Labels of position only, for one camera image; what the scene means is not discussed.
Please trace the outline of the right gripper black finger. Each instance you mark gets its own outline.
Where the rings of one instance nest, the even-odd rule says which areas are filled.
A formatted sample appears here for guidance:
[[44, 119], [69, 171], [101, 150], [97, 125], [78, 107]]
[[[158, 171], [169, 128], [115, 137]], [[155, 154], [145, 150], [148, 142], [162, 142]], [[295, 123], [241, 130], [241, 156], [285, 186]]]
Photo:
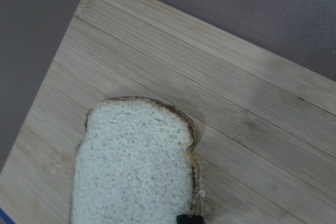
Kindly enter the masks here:
[[176, 216], [177, 224], [204, 224], [204, 218], [200, 215], [178, 215]]

